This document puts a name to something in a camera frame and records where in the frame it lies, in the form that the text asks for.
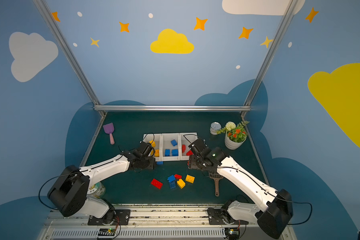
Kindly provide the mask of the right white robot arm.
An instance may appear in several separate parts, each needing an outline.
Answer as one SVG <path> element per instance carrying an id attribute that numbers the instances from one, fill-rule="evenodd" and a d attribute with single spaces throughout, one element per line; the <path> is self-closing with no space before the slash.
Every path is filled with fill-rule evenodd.
<path id="1" fill-rule="evenodd" d="M 256 223 L 271 238 L 278 239 L 293 217 L 292 196 L 284 189 L 276 189 L 263 183 L 242 168 L 233 157 L 219 147 L 210 149 L 203 140 L 189 145 L 189 169 L 216 172 L 232 182 L 252 201 L 244 204 L 228 201 L 218 210 L 222 224 Z"/>

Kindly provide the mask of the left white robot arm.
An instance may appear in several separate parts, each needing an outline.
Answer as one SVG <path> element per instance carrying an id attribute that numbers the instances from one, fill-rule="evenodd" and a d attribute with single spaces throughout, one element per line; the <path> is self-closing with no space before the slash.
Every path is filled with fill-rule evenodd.
<path id="1" fill-rule="evenodd" d="M 95 165 L 66 167 L 49 190 L 47 197 L 64 216 L 86 214 L 110 224 L 115 220 L 115 208 L 105 200 L 91 197 L 90 187 L 120 173 L 134 169 L 153 169 L 155 149 L 150 142 L 140 142 L 132 152 L 121 154 Z"/>

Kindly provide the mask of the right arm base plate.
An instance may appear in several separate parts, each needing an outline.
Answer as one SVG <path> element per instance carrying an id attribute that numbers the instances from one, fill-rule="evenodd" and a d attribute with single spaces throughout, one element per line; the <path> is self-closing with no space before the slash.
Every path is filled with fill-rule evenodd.
<path id="1" fill-rule="evenodd" d="M 234 220 L 225 209 L 207 209 L 210 225 L 247 225 L 248 221 Z"/>

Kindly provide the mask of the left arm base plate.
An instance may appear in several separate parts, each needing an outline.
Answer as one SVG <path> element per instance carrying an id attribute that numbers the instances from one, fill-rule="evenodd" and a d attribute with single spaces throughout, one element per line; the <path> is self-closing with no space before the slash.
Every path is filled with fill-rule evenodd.
<path id="1" fill-rule="evenodd" d="M 131 210 L 109 210 L 102 218 L 90 216 L 88 226 L 127 226 Z"/>

